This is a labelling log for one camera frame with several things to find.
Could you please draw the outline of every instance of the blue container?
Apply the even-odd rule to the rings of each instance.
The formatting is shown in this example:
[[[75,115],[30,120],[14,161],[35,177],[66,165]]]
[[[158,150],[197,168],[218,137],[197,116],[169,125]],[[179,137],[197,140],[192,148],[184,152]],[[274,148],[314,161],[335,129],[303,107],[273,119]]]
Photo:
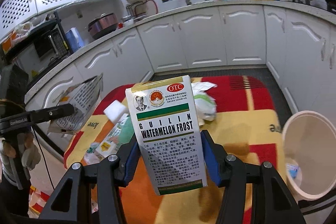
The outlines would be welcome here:
[[[76,28],[71,28],[65,36],[67,37],[69,46],[73,52],[76,52],[79,48],[85,46],[85,43]]]

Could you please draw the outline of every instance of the screw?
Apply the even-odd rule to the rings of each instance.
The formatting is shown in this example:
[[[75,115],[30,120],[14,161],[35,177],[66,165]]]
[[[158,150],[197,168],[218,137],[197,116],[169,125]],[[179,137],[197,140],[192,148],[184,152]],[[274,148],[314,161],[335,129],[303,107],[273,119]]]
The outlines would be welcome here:
[[[229,155],[226,156],[226,159],[228,161],[235,161],[237,158],[236,158],[235,155],[229,154]]]
[[[271,164],[269,161],[265,161],[265,162],[264,162],[264,166],[265,166],[266,168],[271,168],[271,167],[272,167],[272,164]]]
[[[81,164],[79,162],[75,162],[71,167],[72,169],[76,170],[81,167]]]
[[[112,154],[112,155],[110,155],[109,157],[108,157],[108,160],[109,161],[115,161],[115,160],[117,160],[118,159],[118,156],[116,155],[116,154]]]

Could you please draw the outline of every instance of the blue gripper pad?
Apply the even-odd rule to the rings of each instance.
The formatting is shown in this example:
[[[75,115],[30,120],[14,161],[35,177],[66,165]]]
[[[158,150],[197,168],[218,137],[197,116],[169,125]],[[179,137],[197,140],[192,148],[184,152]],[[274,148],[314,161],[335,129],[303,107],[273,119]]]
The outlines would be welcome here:
[[[207,137],[205,136],[205,134],[209,135],[209,133],[207,131],[206,131],[206,133],[201,131],[201,139],[202,139],[203,155],[204,155],[205,164],[207,166],[207,170],[208,170],[208,173],[209,173],[209,176],[210,176],[211,180],[217,186],[220,186],[221,177],[219,175],[219,163],[216,159],[214,151],[212,150],[212,148],[214,148],[214,143],[211,139],[212,144],[210,144],[209,141],[207,140]]]

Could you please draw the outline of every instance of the tiled floor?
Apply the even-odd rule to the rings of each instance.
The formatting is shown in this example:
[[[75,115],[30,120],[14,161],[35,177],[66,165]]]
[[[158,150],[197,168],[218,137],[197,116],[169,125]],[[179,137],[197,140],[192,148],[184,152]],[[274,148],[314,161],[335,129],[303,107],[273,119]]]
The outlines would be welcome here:
[[[276,112],[279,117],[281,128],[285,125],[288,118],[292,115],[289,106],[282,94],[277,82],[273,78],[271,72],[266,68],[261,69],[229,69],[229,70],[213,70],[200,71],[190,73],[177,73],[170,75],[154,75],[152,81],[159,81],[167,78],[173,78],[188,74],[190,77],[205,77],[205,76],[221,76],[221,75],[247,75],[259,79],[267,87],[274,102]]]

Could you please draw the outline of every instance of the packaging box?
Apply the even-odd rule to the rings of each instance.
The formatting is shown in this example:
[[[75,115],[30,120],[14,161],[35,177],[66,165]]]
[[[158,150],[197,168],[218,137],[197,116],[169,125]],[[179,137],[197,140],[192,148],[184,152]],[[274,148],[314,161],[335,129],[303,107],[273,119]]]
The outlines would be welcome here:
[[[126,89],[143,161],[157,195],[207,186],[190,77]]]

